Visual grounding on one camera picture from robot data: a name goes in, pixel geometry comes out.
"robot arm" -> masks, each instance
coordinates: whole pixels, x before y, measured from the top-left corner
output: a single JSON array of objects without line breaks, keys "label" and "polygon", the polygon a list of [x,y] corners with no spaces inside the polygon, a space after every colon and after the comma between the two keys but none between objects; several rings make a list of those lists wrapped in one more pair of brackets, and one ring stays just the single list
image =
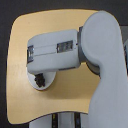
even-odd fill
[{"label": "robot arm", "polygon": [[93,71],[100,67],[101,77],[89,106],[89,128],[127,128],[128,81],[118,22],[100,11],[85,22],[80,40],[77,35],[76,30],[67,30],[29,40],[28,72],[37,75],[77,68],[84,56]]}]

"dark background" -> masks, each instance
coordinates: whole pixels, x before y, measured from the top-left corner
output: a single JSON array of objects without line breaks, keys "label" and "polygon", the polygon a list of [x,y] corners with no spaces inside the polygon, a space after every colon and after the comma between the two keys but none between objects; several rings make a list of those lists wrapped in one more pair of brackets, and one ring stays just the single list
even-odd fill
[{"label": "dark background", "polygon": [[22,14],[52,9],[106,10],[124,26],[123,39],[128,38],[127,0],[0,0],[0,128],[28,128],[28,124],[11,125],[7,120],[6,66],[12,23]]}]

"wooden table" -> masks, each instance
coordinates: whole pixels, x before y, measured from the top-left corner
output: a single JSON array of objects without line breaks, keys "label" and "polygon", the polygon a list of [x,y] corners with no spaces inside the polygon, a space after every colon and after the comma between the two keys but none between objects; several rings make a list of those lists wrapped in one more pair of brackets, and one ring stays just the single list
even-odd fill
[{"label": "wooden table", "polygon": [[35,90],[26,73],[27,42],[38,34],[79,29],[96,11],[55,10],[20,16],[13,23],[7,63],[7,115],[12,124],[29,122],[60,112],[88,112],[99,77],[82,64],[79,69],[57,72],[45,91]]}]

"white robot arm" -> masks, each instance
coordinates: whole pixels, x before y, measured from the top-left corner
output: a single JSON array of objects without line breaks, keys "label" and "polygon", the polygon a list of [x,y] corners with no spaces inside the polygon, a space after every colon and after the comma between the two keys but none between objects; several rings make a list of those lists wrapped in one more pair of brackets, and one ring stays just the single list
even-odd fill
[{"label": "white robot arm", "polygon": [[89,106],[89,128],[127,128],[128,80],[118,22],[100,11],[88,18],[78,35],[67,30],[29,40],[28,72],[56,72],[86,61],[101,78]]}]

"tan table surface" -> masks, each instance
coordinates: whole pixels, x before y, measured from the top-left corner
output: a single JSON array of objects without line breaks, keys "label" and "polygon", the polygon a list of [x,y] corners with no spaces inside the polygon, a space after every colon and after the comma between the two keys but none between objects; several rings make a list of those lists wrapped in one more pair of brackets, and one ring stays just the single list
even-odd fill
[{"label": "tan table surface", "polygon": [[20,16],[12,26],[7,63],[7,115],[12,124],[61,112],[88,112],[99,77],[82,64],[80,68],[57,72],[45,91],[35,90],[26,73],[27,42],[41,33],[79,29],[96,11],[54,10]]}]

